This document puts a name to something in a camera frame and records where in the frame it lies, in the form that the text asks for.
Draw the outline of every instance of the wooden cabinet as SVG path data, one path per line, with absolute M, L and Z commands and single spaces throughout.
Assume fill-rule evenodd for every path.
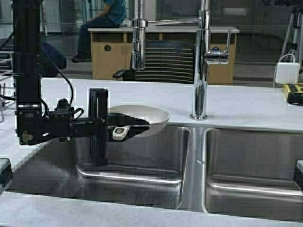
M 125 69 L 125 43 L 92 43 L 94 79 L 113 79 L 113 74 Z
M 226 48 L 227 34 L 212 35 L 211 48 Z M 195 33 L 148 33 L 148 40 L 180 40 L 196 42 Z M 92 67 L 93 79 L 113 79 L 113 74 L 130 67 L 132 55 L 132 33 L 92 33 Z M 232 84 L 236 56 L 237 35 L 232 35 L 230 60 L 228 65 L 210 66 L 209 84 Z
M 210 48 L 218 47 L 220 50 L 226 49 L 226 44 L 211 44 Z M 227 65 L 210 65 L 209 84 L 232 84 L 234 76 L 234 65 L 236 56 L 236 46 L 231 45 L 230 57 Z
M 126 68 L 129 68 L 131 65 L 132 50 L 133 50 L 132 44 L 126 44 L 126 56 L 125 56 Z

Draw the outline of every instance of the stainless steel sink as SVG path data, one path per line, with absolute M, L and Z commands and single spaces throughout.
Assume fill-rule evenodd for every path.
M 14 173 L 11 192 L 176 209 L 181 204 L 190 130 L 109 143 L 108 166 L 89 164 L 89 140 L 53 140 Z
M 303 135 L 210 130 L 205 150 L 207 212 L 303 221 L 303 192 L 293 182 Z
M 303 221 L 294 183 L 303 135 L 167 126 L 109 143 L 89 164 L 89 139 L 53 140 L 14 173 L 11 192 Z

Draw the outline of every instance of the white cord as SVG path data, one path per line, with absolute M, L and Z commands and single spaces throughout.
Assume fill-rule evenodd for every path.
M 275 68 L 273 87 L 276 87 L 276 69 L 278 67 L 278 64 L 283 60 L 283 58 L 285 58 L 287 56 L 292 56 L 293 57 L 293 63 L 295 63 L 295 56 L 292 53 L 288 53 L 288 54 L 286 54 L 286 55 L 284 55 L 283 57 L 280 58 L 280 60 L 276 64 L 276 68 Z

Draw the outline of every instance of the blue shirt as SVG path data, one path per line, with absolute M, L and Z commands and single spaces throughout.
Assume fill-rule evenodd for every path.
M 103 0 L 105 4 L 110 5 L 108 18 L 115 24 L 120 25 L 126 19 L 125 0 Z

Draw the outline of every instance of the cabinet door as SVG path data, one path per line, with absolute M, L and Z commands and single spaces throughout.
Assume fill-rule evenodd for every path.
M 211 49 L 214 47 L 225 50 L 226 44 L 211 44 Z M 234 76 L 236 46 L 231 45 L 230 58 L 228 65 L 211 65 L 209 67 L 209 84 L 232 84 Z
M 94 79 L 113 80 L 113 75 L 125 69 L 125 44 L 92 43 Z

